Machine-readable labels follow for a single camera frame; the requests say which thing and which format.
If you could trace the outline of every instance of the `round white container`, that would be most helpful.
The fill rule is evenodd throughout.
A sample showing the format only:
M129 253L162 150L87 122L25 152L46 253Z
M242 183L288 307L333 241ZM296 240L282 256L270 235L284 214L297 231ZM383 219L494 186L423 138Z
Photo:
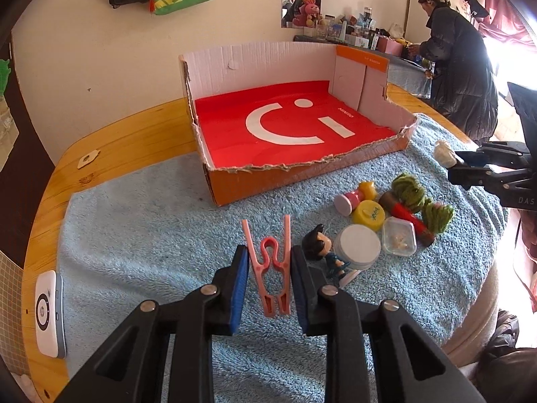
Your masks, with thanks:
M367 270L379 257L381 250L377 233L362 226L352 224L345 227L334 240L334 253L345 262L348 268Z

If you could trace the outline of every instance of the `white lid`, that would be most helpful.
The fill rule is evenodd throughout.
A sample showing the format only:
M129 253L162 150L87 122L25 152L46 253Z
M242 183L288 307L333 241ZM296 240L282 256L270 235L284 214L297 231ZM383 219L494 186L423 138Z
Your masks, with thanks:
M351 267L367 269L379 257L381 245L377 233L361 224L353 224L338 235L335 248L339 257L350 262Z
M343 194L334 197L334 206L343 216L349 216L352 213L352 204Z

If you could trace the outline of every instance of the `black puffer jacket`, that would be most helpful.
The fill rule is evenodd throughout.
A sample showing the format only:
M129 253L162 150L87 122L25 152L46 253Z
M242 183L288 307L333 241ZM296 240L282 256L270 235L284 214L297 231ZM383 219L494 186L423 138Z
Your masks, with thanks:
M474 141L487 141L498 123L498 93L479 32L457 11L436 8L431 38L420 54L436 62L431 105Z

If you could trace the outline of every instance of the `metal screw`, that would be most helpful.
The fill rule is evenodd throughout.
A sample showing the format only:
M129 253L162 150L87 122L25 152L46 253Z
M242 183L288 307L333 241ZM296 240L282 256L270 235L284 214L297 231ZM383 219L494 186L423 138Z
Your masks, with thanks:
M142 312L152 312L156 309L157 305L153 300L146 300L140 305Z
M386 300L382 305L384 306L384 309L390 312L395 312L399 309L399 303L395 300Z
M218 288L216 285L203 285L201 287L201 293L204 296L213 296L218 292Z
M321 292L325 296L335 296L338 293L338 289L334 285L324 285L321 288Z

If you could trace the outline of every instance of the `cardboard box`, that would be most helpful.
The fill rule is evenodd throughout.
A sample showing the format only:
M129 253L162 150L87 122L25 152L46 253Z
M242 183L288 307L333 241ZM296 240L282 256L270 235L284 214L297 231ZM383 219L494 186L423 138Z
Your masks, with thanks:
M389 55L401 57L401 53L403 52L403 44L399 44L393 39L381 36L377 42L377 50Z
M417 124L386 99L389 61L367 51L252 43L182 61L198 151L219 206L403 150Z
M356 47L369 48L369 39L361 36L345 35L345 42Z

